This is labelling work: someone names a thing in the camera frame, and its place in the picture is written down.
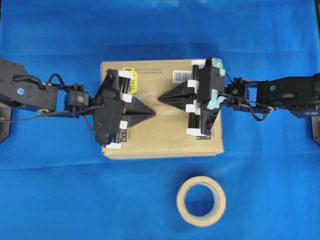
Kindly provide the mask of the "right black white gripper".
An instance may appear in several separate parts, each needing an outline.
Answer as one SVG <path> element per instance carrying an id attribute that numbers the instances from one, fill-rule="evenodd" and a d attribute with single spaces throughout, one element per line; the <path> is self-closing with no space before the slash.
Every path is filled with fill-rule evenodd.
<path id="1" fill-rule="evenodd" d="M 192 61 L 192 79 L 158 97 L 161 103 L 189 113 L 186 133 L 192 136 L 210 136 L 212 127 L 226 99 L 219 96 L 225 83 L 226 71 L 222 60 L 207 58 Z"/>

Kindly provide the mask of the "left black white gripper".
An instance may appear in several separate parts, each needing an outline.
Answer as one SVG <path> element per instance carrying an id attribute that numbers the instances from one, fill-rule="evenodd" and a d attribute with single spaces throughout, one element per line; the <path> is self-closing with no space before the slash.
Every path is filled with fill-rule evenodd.
<path id="1" fill-rule="evenodd" d="M 108 69 L 94 97 L 98 106 L 92 114 L 95 141 L 104 148 L 119 149 L 116 138 L 121 128 L 129 129 L 156 115 L 151 107 L 128 94 L 132 78 L 129 71 Z"/>

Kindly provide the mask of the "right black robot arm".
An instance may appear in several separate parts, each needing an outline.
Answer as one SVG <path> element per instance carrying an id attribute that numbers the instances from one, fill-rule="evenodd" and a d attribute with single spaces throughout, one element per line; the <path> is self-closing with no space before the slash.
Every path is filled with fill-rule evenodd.
<path id="1" fill-rule="evenodd" d="M 158 100 L 188 113 L 188 135 L 210 136 L 222 107 L 250 113 L 264 121 L 276 109 L 288 110 L 297 118 L 320 114 L 320 75 L 289 76 L 254 81 L 229 77 L 218 58 L 192 60 L 191 78 L 162 94 Z"/>

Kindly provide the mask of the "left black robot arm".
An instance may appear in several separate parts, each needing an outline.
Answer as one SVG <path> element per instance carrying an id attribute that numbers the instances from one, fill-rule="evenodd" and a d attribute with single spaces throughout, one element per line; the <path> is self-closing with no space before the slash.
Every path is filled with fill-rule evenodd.
<path id="1" fill-rule="evenodd" d="M 9 108 L 35 112 L 38 118 L 86 118 L 102 147 L 120 149 L 121 130 L 131 128 L 155 116 L 156 112 L 129 94 L 133 74 L 108 69 L 94 97 L 82 84 L 65 84 L 60 74 L 47 82 L 27 72 L 22 64 L 0 60 L 0 103 Z"/>

